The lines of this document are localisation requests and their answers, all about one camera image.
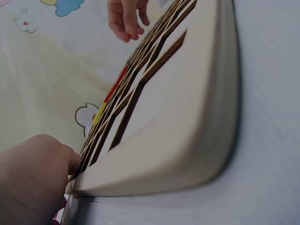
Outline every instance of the cartoon cloud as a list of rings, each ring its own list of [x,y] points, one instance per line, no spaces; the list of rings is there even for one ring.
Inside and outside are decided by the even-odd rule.
[[[58,0],[55,4],[57,16],[67,16],[72,11],[78,10],[84,0]]]
[[[99,109],[97,106],[91,103],[86,103],[86,106],[80,107],[75,113],[76,122],[84,128],[85,137],[90,132],[94,117],[97,114],[98,110]]]

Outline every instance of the child's hand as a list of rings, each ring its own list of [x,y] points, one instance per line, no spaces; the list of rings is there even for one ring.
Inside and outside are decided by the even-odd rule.
[[[0,224],[50,224],[79,165],[77,153],[47,135],[1,153]]]
[[[150,24],[147,17],[149,0],[108,0],[109,27],[114,34],[124,42],[137,40],[144,29],[138,24],[136,11],[144,25]]]

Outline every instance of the white fabric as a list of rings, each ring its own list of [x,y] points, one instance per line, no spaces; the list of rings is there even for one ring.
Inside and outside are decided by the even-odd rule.
[[[64,225],[300,223],[300,1],[234,2],[242,122],[227,170],[211,184],[174,193],[72,198]]]

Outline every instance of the cloud print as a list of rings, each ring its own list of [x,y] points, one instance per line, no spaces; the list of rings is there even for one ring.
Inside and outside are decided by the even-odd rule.
[[[56,15],[67,16],[72,11],[78,10],[80,5],[83,4],[84,0],[58,0],[56,3]]]
[[[6,4],[10,3],[12,0],[0,0],[0,6],[5,6]]]

